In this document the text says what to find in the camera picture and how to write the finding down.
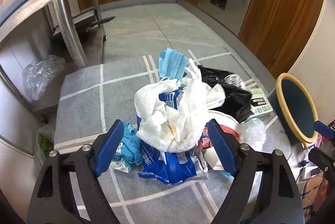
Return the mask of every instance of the tile floor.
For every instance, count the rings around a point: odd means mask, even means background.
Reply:
[[[190,45],[222,47],[230,51],[246,72],[262,87],[255,74],[223,39],[178,4],[137,5],[104,11],[102,15],[104,18],[115,16],[114,20],[104,25],[107,36],[103,50],[104,63],[125,57],[158,55],[167,47],[177,46],[178,49],[188,49]],[[305,158],[301,146],[292,149],[289,164],[295,178],[300,171],[298,163]]]

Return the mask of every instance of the trash pile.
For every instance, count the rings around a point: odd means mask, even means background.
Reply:
[[[158,63],[160,81],[134,97],[138,131],[124,122],[111,168],[129,172],[131,164],[143,163],[139,176],[164,184],[208,179],[208,165],[230,177],[208,137],[211,119],[240,143],[262,150],[266,129],[257,117],[272,108],[260,88],[248,90],[239,75],[196,66],[170,48]]]

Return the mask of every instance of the metal rack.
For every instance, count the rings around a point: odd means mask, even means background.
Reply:
[[[24,20],[30,17],[35,12],[43,9],[49,3],[53,4],[56,18],[59,23],[59,29],[69,51],[69,54],[78,69],[89,66],[88,59],[84,53],[83,47],[78,37],[73,19],[70,13],[70,7],[68,0],[28,0],[21,5],[1,26],[0,26],[0,49],[6,44],[9,36],[12,34],[14,29],[21,24]],[[93,0],[94,11],[97,20],[101,20],[101,11],[98,0]],[[105,39],[106,35],[103,29],[103,25],[99,26],[102,32],[97,32],[101,35],[102,40]],[[10,90],[14,97],[33,114],[37,114],[36,108],[33,106],[28,99],[19,91],[19,89],[9,79],[4,69],[0,65],[0,79],[5,86]]]

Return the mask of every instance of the crumpled blue mask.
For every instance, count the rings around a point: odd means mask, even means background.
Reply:
[[[184,76],[187,62],[188,57],[178,51],[167,48],[160,53],[158,58],[160,78],[169,77],[180,82]]]

